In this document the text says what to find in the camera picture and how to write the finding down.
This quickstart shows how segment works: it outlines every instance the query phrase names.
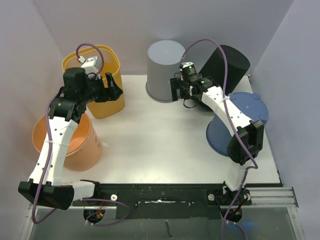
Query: gray wall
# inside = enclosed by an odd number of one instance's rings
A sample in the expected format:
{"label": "gray wall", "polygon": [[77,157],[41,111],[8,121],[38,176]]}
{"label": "gray wall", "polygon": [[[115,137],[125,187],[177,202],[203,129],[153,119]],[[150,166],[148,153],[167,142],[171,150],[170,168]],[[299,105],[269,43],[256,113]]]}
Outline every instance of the gray wall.
{"label": "gray wall", "polygon": [[320,1],[295,0],[253,71],[282,180],[294,186],[308,240],[320,237]]}
{"label": "gray wall", "polygon": [[31,135],[62,84],[63,56],[31,0],[0,8],[0,239],[17,240],[29,202],[18,193],[38,159]]}
{"label": "gray wall", "polygon": [[[159,39],[185,47],[213,38],[258,63],[293,0],[33,0],[63,55],[82,42],[110,46],[122,73],[145,74],[147,49]],[[215,49],[190,52],[198,68]]]}

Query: screw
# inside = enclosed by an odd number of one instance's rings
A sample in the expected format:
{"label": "screw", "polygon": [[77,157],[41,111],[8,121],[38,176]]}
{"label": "screw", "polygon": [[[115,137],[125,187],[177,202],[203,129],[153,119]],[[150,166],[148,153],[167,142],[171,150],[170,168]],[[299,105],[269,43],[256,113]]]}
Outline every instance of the screw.
{"label": "screw", "polygon": [[209,201],[214,201],[215,200],[215,195],[213,195],[212,193],[208,195],[208,199]]}
{"label": "screw", "polygon": [[118,199],[118,196],[117,196],[117,195],[115,195],[115,194],[112,194],[112,195],[111,195],[111,200],[112,200],[112,201],[117,201],[117,199]]}

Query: black container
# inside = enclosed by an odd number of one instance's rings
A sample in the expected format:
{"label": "black container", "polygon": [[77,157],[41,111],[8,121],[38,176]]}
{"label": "black container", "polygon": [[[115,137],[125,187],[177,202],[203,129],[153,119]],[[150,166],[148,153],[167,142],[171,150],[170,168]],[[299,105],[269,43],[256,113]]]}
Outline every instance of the black container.
{"label": "black container", "polygon": [[[232,93],[240,80],[246,74],[250,68],[250,62],[245,55],[233,47],[227,45],[221,45],[221,47],[228,62],[228,77],[225,87],[225,95],[228,95]],[[214,50],[208,61],[206,61],[203,68],[200,70],[199,74],[202,74],[203,78],[211,76],[221,86],[221,88],[223,87],[225,62],[218,48]]]}

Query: cable tie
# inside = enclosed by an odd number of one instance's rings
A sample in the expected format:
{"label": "cable tie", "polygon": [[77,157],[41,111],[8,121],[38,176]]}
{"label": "cable tie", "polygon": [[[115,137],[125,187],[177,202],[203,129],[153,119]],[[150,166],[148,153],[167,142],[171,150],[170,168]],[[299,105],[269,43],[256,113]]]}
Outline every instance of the cable tie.
{"label": "cable tie", "polygon": [[229,96],[225,96],[225,97],[223,97],[223,98],[218,102],[218,104],[217,104],[217,106],[216,106],[216,109],[215,109],[214,113],[217,113],[218,108],[219,108],[219,105],[220,105],[221,103],[223,103],[225,100],[228,100],[229,98],[230,98]]}
{"label": "cable tie", "polygon": [[67,146],[67,145],[64,145],[64,144],[61,144],[61,143],[58,143],[58,142],[56,142],[56,141],[50,141],[50,140],[45,140],[44,141],[45,143],[51,143],[51,144],[57,144],[57,145],[59,145],[59,146],[62,146],[62,147],[65,147],[65,148],[68,148],[69,146]]}

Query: glass panel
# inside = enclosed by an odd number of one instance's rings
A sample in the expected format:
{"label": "glass panel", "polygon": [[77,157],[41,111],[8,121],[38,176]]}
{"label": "glass panel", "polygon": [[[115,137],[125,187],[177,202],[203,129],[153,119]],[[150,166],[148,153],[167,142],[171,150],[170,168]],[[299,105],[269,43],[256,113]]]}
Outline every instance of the glass panel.
{"label": "glass panel", "polygon": [[[37,217],[49,210],[39,209]],[[111,222],[115,210],[110,209],[100,223]],[[240,224],[250,240],[295,240],[286,208],[246,208]],[[225,240],[245,240],[235,225],[224,228]],[[221,220],[129,219],[106,227],[85,226],[82,209],[57,210],[32,229],[30,240],[220,240]]]}

